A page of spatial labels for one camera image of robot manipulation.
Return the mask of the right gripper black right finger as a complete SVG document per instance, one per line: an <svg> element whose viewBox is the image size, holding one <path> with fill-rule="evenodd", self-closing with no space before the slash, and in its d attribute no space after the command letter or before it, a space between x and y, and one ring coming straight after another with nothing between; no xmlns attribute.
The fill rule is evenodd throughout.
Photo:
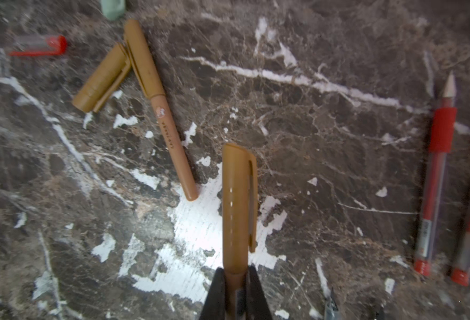
<svg viewBox="0 0 470 320"><path fill-rule="evenodd" d="M246 274L246 318L250 320L272 320L258 272L250 265Z"/></svg>

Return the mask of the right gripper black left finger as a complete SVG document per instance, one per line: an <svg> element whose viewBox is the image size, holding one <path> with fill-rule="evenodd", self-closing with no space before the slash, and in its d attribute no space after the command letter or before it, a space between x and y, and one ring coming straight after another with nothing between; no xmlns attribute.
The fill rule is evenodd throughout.
<svg viewBox="0 0 470 320"><path fill-rule="evenodd" d="M219 267L214 273L199 320L225 320L226 280L224 270Z"/></svg>

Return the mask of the brown pen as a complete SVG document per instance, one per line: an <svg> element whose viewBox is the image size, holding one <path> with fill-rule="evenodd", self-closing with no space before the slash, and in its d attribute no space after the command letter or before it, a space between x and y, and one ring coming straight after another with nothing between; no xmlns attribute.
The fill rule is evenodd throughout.
<svg viewBox="0 0 470 320"><path fill-rule="evenodd" d="M245 311L244 284L248 255L256 250L258 172L255 156L228 143L222 148L223 268L228 319Z"/></svg>
<svg viewBox="0 0 470 320"><path fill-rule="evenodd" d="M198 198L198 189L148 42L138 21L134 19L126 21L124 38L134 73L140 83L141 90L151 103L185 198L188 201L194 201Z"/></svg>

